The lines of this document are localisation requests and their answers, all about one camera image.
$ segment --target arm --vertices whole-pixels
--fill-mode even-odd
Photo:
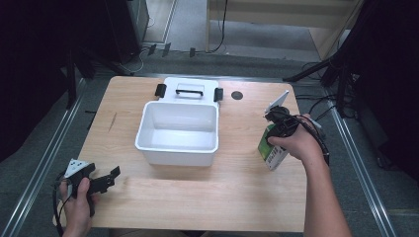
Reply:
[[[292,136],[270,137],[269,142],[288,149],[304,166],[307,175],[304,236],[352,236],[333,190],[329,167],[315,139],[299,125]]]
[[[78,187],[77,198],[71,197],[65,204],[64,211],[67,218],[67,227],[63,237],[84,237],[92,227],[89,203],[86,199],[89,187],[89,179],[83,178]],[[59,189],[61,196],[67,197],[67,185],[65,182],[61,183]]]

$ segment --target black latch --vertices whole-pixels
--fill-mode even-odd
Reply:
[[[164,98],[164,95],[166,94],[166,84],[158,84],[156,88],[156,92],[154,93],[154,96],[158,96],[160,98]]]
[[[213,101],[214,102],[222,101],[223,93],[224,93],[224,89],[219,88],[219,87],[215,88],[213,90]]]

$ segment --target metal rail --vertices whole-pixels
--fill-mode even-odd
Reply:
[[[50,141],[45,153],[43,154],[40,163],[38,164],[37,169],[32,175],[24,192],[19,197],[19,200],[12,213],[12,216],[10,217],[5,229],[3,230],[3,233],[1,235],[2,237],[18,236],[26,217],[28,216],[28,213],[31,210],[31,207],[34,204],[35,199],[37,198],[38,192],[41,189],[46,174],[48,173],[49,168],[53,160],[55,159],[55,155],[58,152],[62,140],[64,139],[65,134],[67,133],[67,130],[71,126],[72,121],[77,113],[77,110],[81,103],[81,99],[84,95],[85,86],[86,82],[82,78],[77,88],[78,97],[74,105],[65,112],[58,126],[58,129],[55,131],[52,140]]]
[[[327,88],[324,89],[324,93],[326,94],[326,96],[330,96],[333,94],[330,91],[330,89]],[[334,106],[332,101],[328,101],[328,105],[329,107]],[[357,173],[358,180],[360,181],[361,187],[370,205],[373,216],[376,219],[378,229],[381,232],[381,236],[397,236],[394,227],[391,223],[391,220],[387,214],[385,206],[381,201],[381,197],[377,192],[376,186],[374,185],[374,182],[370,177],[370,174],[364,164],[362,156],[358,151],[356,142],[353,139],[345,120],[339,116],[338,112],[335,109],[332,109],[332,116],[339,129],[339,133],[342,136],[342,140],[348,151],[355,172]]]

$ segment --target white bin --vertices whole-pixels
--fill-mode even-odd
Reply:
[[[150,164],[210,166],[218,148],[216,81],[167,78],[166,95],[143,110],[135,146]],[[203,96],[174,93],[203,89]]]

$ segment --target black handle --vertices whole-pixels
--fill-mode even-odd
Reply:
[[[204,92],[202,92],[202,91],[176,90],[176,94],[180,94],[181,92],[184,92],[184,93],[196,93],[196,94],[200,94],[201,96],[204,95]]]
[[[86,199],[87,199],[87,203],[89,203],[89,207],[90,207],[90,217],[92,217],[95,214],[95,204],[93,203],[91,195],[87,194]]]

